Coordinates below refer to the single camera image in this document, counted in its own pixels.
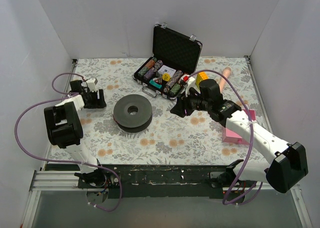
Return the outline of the grey cable spool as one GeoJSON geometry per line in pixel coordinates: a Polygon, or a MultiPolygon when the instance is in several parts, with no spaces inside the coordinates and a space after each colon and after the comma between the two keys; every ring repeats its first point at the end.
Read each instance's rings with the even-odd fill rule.
{"type": "Polygon", "coordinates": [[[122,130],[129,133],[143,131],[153,119],[151,103],[138,94],[124,96],[115,104],[113,110],[114,121],[122,130]]]}

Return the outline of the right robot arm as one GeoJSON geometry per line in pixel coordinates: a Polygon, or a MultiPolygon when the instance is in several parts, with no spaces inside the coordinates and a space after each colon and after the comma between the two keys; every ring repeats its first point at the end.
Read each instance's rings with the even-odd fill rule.
{"type": "Polygon", "coordinates": [[[192,77],[185,76],[181,83],[185,90],[177,96],[176,105],[170,110],[172,114],[183,118],[196,110],[205,111],[212,120],[240,135],[251,149],[255,148],[266,159],[260,166],[249,165],[248,159],[237,160],[216,178],[218,183],[237,187],[243,181],[262,182],[286,193],[308,174],[305,147],[299,142],[291,144],[276,137],[236,103],[223,99],[215,80],[201,81],[199,90],[194,88],[196,82],[192,77]]]}

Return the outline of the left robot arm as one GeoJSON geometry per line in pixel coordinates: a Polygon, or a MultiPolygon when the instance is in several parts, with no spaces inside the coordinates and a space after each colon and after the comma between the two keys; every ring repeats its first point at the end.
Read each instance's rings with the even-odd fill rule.
{"type": "Polygon", "coordinates": [[[75,176],[85,183],[101,188],[106,186],[107,177],[97,166],[100,165],[81,139],[84,137],[83,127],[78,112],[85,109],[102,109],[106,107],[104,91],[97,87],[97,79],[85,82],[70,82],[70,93],[76,96],[44,109],[44,118],[48,139],[70,154],[74,161],[79,162],[79,173],[75,176]]]}

